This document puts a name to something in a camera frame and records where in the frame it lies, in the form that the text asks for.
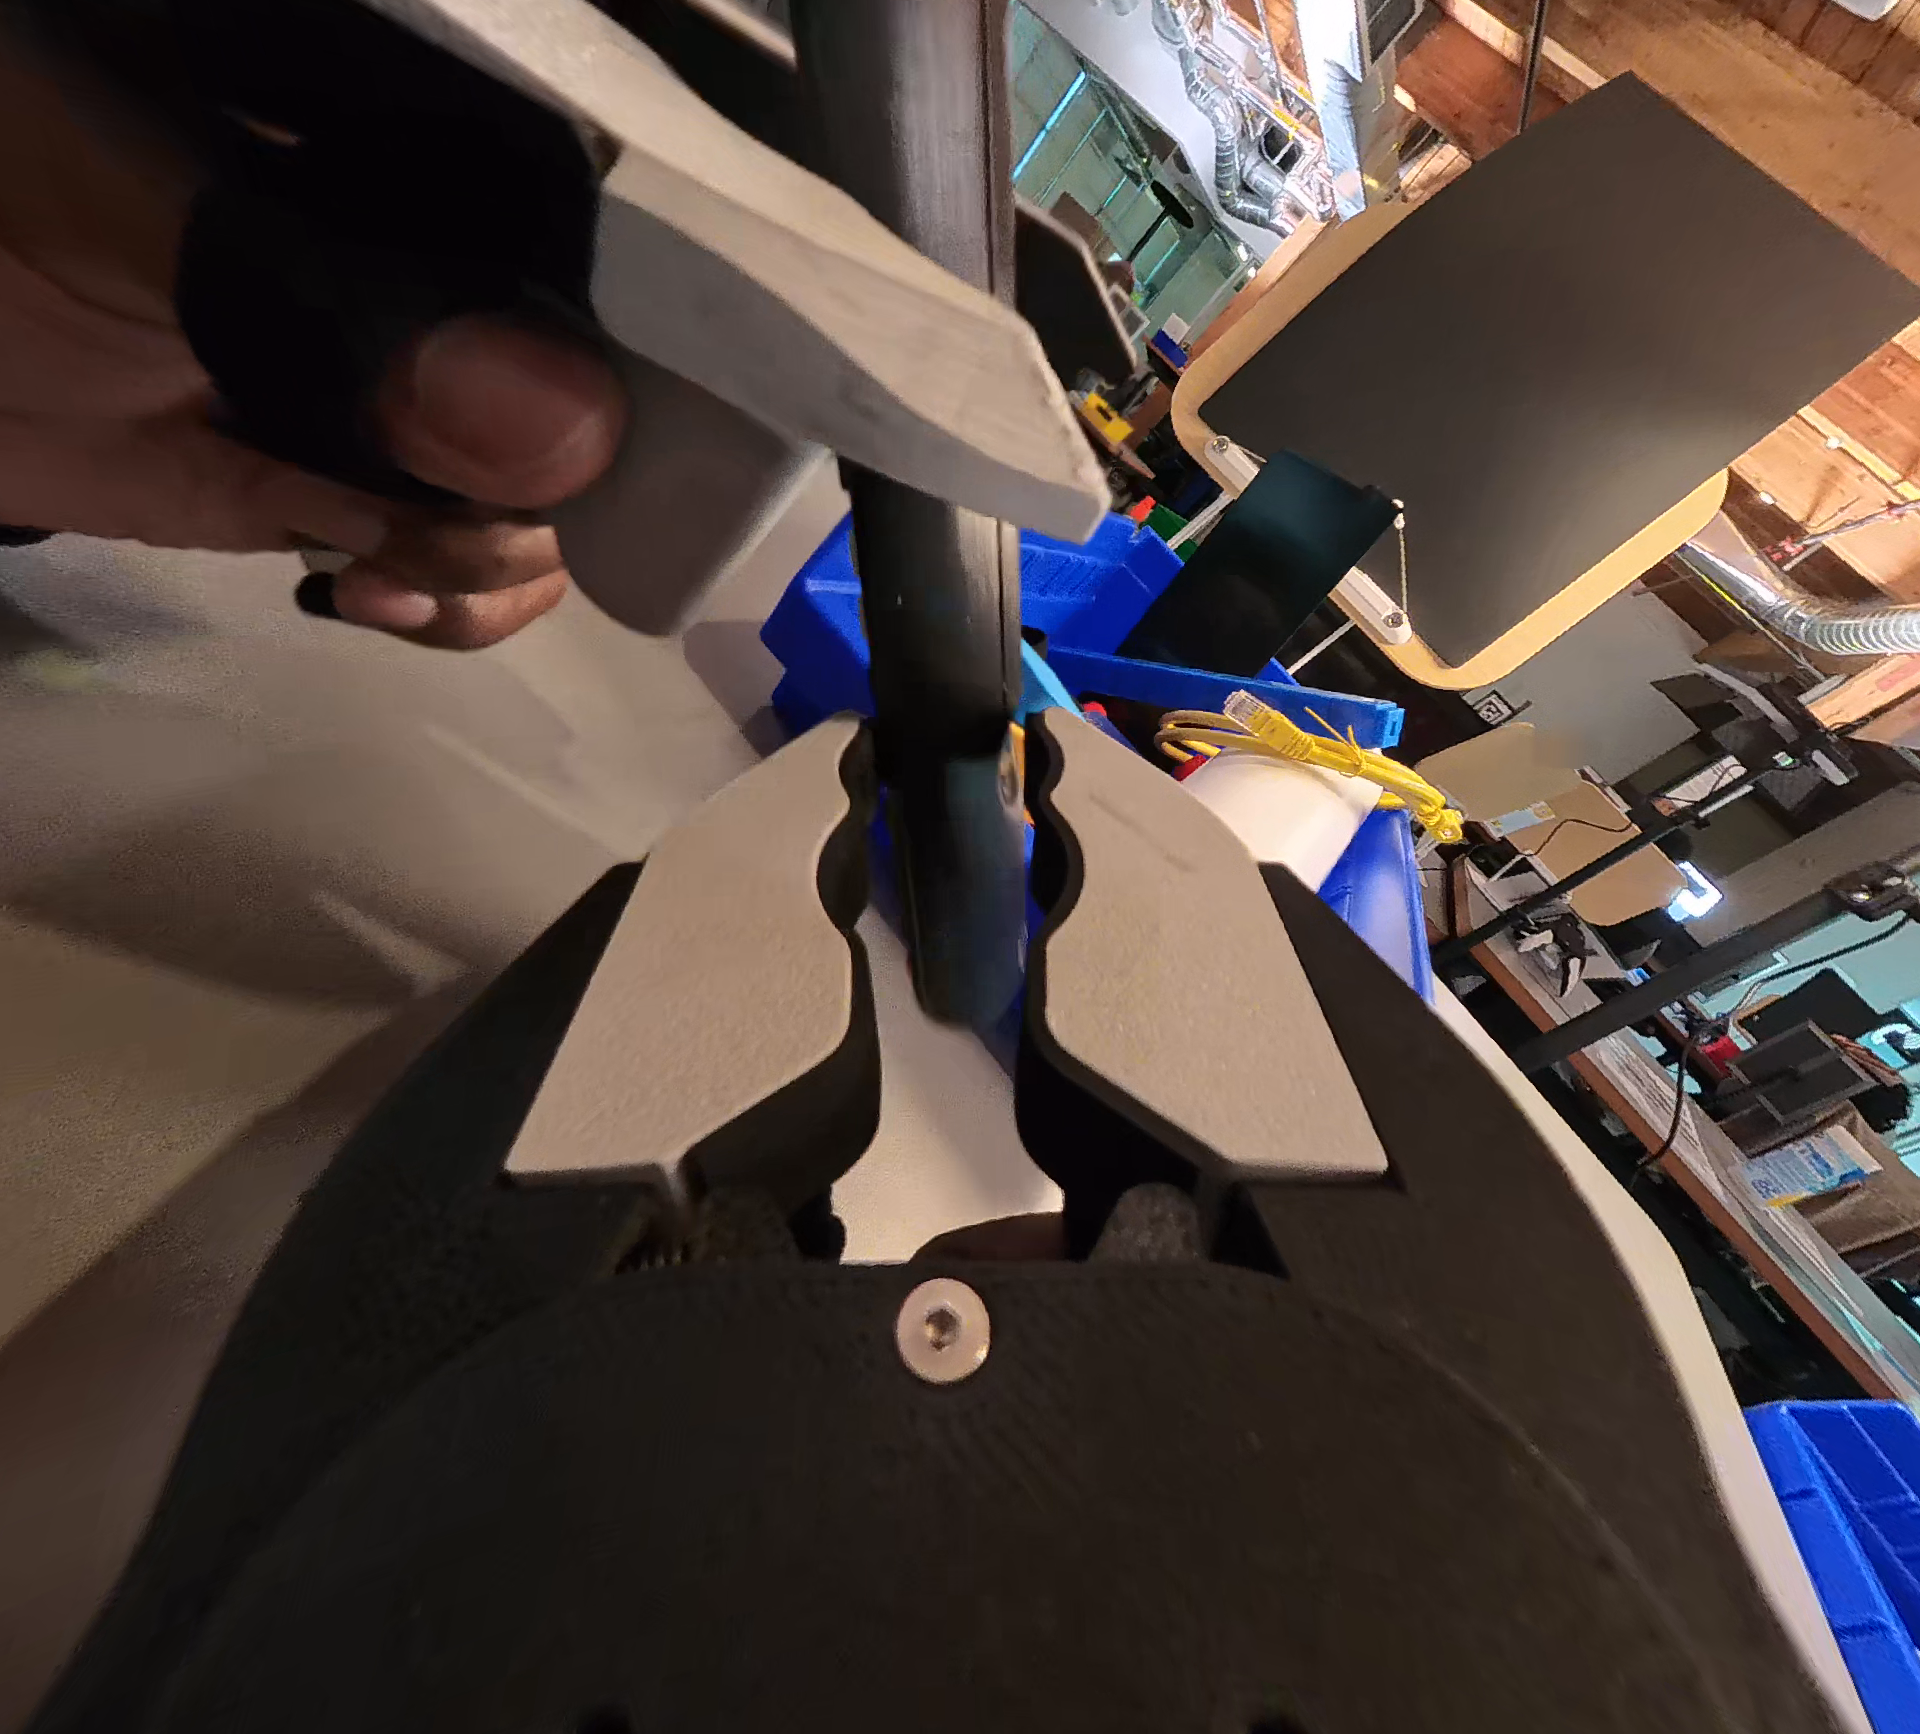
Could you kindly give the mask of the black remote control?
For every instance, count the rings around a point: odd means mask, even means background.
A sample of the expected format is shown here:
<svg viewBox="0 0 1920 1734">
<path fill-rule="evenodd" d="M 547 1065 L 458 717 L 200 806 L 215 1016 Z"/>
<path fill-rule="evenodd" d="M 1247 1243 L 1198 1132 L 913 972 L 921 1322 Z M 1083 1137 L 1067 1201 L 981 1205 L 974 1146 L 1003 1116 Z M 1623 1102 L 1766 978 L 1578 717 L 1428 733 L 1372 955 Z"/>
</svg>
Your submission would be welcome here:
<svg viewBox="0 0 1920 1734">
<path fill-rule="evenodd" d="M 925 259 L 1015 295 L 1010 0 L 790 0 L 813 157 Z M 924 1012 L 984 1030 L 1018 1000 L 1025 829 L 1013 524 L 841 468 L 870 649 L 876 771 Z"/>
</svg>

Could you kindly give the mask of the person's left hand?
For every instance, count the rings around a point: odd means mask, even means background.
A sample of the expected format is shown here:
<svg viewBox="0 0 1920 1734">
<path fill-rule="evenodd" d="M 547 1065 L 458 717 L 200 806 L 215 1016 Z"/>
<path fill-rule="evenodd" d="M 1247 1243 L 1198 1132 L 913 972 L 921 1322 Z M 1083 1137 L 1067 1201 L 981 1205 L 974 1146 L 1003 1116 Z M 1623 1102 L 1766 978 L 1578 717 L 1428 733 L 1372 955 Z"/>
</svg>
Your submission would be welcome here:
<svg viewBox="0 0 1920 1734">
<path fill-rule="evenodd" d="M 373 498 L 230 441 L 177 327 L 92 300 L 3 252 L 2 523 L 225 557 L 330 551 L 330 616 L 477 652 L 567 586 L 546 510 L 611 464 L 617 381 L 540 333 L 460 321 L 408 350 L 373 405 L 378 450 L 455 498 Z"/>
</svg>

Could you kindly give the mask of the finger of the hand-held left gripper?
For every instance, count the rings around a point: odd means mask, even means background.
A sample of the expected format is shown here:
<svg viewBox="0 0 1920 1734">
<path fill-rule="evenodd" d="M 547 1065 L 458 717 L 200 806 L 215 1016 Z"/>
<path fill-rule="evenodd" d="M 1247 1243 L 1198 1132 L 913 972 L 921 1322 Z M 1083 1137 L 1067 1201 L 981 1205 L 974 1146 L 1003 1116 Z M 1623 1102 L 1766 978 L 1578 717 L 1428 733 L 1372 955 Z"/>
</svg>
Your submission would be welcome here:
<svg viewBox="0 0 1920 1734">
<path fill-rule="evenodd" d="M 1143 370 L 1088 242 L 1043 209 L 1018 209 L 1018 314 L 1060 385 L 1125 385 Z"/>
<path fill-rule="evenodd" d="M 587 0 L 364 0 L 611 142 L 587 307 L 644 360 L 796 442 L 1082 543 L 1099 467 L 1036 333 L 760 144 Z"/>
</svg>

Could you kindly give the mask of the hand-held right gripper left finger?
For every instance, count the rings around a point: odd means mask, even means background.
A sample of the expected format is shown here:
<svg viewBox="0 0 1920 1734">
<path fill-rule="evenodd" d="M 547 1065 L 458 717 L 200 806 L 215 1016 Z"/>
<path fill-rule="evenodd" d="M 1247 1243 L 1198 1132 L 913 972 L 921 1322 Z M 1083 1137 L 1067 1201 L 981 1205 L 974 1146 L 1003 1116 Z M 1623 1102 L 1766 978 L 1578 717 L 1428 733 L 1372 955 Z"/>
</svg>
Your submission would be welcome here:
<svg viewBox="0 0 1920 1734">
<path fill-rule="evenodd" d="M 872 744 L 832 717 L 688 812 L 632 893 L 501 1171 L 523 1184 L 827 1188 L 872 1144 L 856 936 Z"/>
</svg>

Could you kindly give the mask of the black panel with wooden rim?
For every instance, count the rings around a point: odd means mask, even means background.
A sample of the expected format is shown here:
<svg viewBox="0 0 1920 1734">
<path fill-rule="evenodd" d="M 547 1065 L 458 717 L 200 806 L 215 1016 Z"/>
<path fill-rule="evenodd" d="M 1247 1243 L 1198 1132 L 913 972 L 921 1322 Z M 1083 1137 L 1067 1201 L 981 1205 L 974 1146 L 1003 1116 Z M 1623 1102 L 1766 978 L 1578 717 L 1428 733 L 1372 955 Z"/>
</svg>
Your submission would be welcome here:
<svg viewBox="0 0 1920 1734">
<path fill-rule="evenodd" d="M 1719 516 L 1727 471 L 1916 322 L 1916 282 L 1623 73 L 1416 206 L 1313 235 L 1170 425 L 1401 505 L 1403 676 L 1501 681 Z"/>
</svg>

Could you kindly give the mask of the small tan board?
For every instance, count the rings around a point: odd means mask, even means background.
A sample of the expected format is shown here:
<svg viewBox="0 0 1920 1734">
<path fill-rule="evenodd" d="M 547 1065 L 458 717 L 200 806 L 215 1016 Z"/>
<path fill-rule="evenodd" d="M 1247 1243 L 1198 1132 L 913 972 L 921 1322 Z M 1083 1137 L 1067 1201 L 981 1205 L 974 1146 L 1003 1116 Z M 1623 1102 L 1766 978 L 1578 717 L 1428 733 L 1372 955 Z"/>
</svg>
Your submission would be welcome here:
<svg viewBox="0 0 1920 1734">
<path fill-rule="evenodd" d="M 1412 766 L 1472 835 L 1508 848 L 1505 881 L 1567 885 L 1572 910 L 1596 929 L 1665 913 L 1687 897 L 1682 866 L 1574 765 L 1561 735 L 1508 720 Z"/>
</svg>

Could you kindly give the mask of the dark flat panel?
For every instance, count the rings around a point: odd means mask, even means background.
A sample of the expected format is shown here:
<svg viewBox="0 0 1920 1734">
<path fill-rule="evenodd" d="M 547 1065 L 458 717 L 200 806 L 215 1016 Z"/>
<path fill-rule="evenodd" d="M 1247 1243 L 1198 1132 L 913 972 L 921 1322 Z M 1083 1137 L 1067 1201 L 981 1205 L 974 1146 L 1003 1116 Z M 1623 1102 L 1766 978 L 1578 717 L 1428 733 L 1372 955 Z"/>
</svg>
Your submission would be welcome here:
<svg viewBox="0 0 1920 1734">
<path fill-rule="evenodd" d="M 1398 501 L 1380 489 L 1281 450 L 1211 524 L 1116 654 L 1255 676 L 1398 516 Z"/>
</svg>

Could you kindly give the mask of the white cylindrical bottle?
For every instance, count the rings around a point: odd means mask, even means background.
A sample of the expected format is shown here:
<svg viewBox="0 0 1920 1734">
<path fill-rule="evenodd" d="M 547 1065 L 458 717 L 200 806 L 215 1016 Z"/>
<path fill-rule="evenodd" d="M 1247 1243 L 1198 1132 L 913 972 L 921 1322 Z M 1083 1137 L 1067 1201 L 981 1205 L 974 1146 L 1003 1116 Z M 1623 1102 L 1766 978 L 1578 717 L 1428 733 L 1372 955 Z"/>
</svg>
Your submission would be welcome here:
<svg viewBox="0 0 1920 1734">
<path fill-rule="evenodd" d="M 1312 893 L 1331 878 L 1381 803 L 1381 786 L 1262 753 L 1228 751 L 1187 765 L 1177 784 L 1259 865 Z"/>
</svg>

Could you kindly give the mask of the blue plastic bin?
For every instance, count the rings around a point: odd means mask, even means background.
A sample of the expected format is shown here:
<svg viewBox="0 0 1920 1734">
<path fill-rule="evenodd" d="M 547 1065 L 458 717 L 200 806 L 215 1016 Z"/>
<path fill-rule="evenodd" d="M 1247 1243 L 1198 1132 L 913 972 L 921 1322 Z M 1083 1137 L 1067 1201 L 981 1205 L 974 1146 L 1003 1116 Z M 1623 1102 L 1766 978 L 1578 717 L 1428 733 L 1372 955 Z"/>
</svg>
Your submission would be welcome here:
<svg viewBox="0 0 1920 1734">
<path fill-rule="evenodd" d="M 1391 701 L 1297 684 L 1277 662 L 1253 676 L 1222 676 L 1120 654 L 1120 643 L 1180 575 L 1176 553 L 1152 530 L 1108 515 L 1085 544 L 1019 535 L 1019 615 L 1043 638 L 1021 669 L 1018 714 L 1128 702 L 1163 714 L 1218 712 L 1247 689 L 1309 735 L 1353 738 L 1363 751 L 1398 755 L 1403 710 Z M 863 635 L 851 518 L 843 516 L 785 584 L 760 628 L 780 666 L 771 710 L 790 736 L 819 720 L 872 714 L 870 646 Z M 1356 829 L 1318 897 L 1425 1003 L 1432 1000 L 1428 921 L 1416 829 L 1383 810 Z"/>
<path fill-rule="evenodd" d="M 1918 1421 L 1892 1402 L 1747 1408 L 1745 1429 L 1875 1733 L 1918 1728 Z"/>
</svg>

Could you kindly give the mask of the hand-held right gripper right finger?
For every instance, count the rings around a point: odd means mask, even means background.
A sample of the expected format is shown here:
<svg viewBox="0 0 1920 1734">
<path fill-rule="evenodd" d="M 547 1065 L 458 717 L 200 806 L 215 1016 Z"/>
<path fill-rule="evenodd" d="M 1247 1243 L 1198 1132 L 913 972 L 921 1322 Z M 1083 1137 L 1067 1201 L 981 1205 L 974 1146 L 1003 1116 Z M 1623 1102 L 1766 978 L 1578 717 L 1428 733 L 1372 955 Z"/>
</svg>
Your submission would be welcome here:
<svg viewBox="0 0 1920 1734">
<path fill-rule="evenodd" d="M 1036 717 L 1023 761 L 1043 907 L 1015 1119 L 1036 1166 L 1065 1195 L 1380 1183 L 1385 1149 L 1239 837 L 1080 714 Z"/>
</svg>

